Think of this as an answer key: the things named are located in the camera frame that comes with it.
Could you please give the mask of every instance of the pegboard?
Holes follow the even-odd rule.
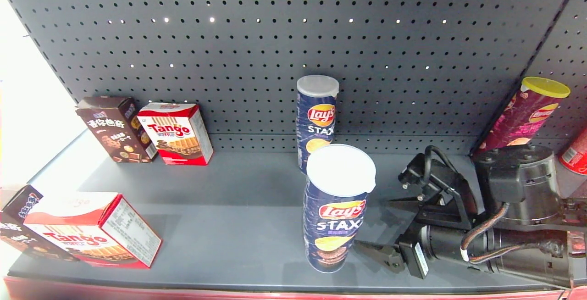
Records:
[[[475,138],[471,136],[387,136],[336,135],[334,142],[349,144],[366,152],[414,154],[435,145],[447,154],[466,154]],[[215,150],[237,152],[292,152],[297,148],[295,135],[214,134]]]
[[[340,81],[338,135],[465,154],[563,0],[10,1],[76,100],[198,102],[218,146],[293,135],[295,82],[319,73]]]
[[[587,127],[587,0],[569,0],[526,72],[570,88],[570,96],[537,133],[538,139],[573,139]]]

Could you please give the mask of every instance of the black cable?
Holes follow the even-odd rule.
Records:
[[[471,258],[469,258],[469,262],[471,262],[472,264],[480,264],[480,263],[486,262],[488,260],[499,258],[500,256],[504,256],[505,254],[508,254],[510,252],[515,252],[516,250],[528,250],[531,248],[537,248],[537,249],[541,250],[542,252],[551,254],[552,256],[559,256],[560,250],[559,251],[555,250],[553,248],[552,244],[555,244],[555,242],[553,242],[550,239],[544,239],[540,242],[506,246],[503,248],[499,248],[497,250],[493,250],[489,253],[482,254],[481,256],[472,256]]]
[[[492,227],[500,218],[503,218],[505,214],[508,212],[509,202],[504,202],[501,205],[501,208],[489,219],[481,223],[480,225],[476,226],[475,228],[471,229],[463,236],[463,241],[461,241],[461,256],[463,260],[468,262],[469,261],[469,254],[467,253],[467,247],[471,242],[477,237],[478,235],[484,233]]]
[[[440,157],[440,160],[453,170],[453,172],[459,174],[457,169],[453,166],[453,163],[450,162],[448,156],[440,151],[440,148],[435,147],[434,145],[428,145],[424,150],[424,175],[421,179],[423,186],[428,185],[428,182],[430,181],[430,173],[432,172],[432,152],[436,153]]]

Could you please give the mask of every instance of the red and white box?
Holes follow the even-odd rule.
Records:
[[[149,103],[138,120],[166,164],[205,166],[210,161],[214,150],[198,104]]]
[[[45,196],[24,225],[94,267],[150,268],[162,242],[118,193]]]

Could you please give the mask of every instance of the white plastic lid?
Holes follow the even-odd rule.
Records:
[[[363,151],[345,144],[318,148],[308,158],[306,174],[321,191],[337,197],[370,193],[375,187],[375,164]]]
[[[330,76],[304,76],[298,80],[298,91],[310,97],[336,97],[338,81]]]

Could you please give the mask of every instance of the tango wafer box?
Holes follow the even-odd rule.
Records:
[[[42,197],[30,184],[0,187],[0,239],[33,258],[79,261],[23,225]]]
[[[205,166],[213,149],[197,104],[149,103],[138,112],[168,165]]]
[[[162,242],[118,193],[46,196],[24,224],[94,267],[149,268]]]
[[[157,154],[138,122],[134,99],[86,97],[79,102],[76,112],[115,162],[151,162]]]

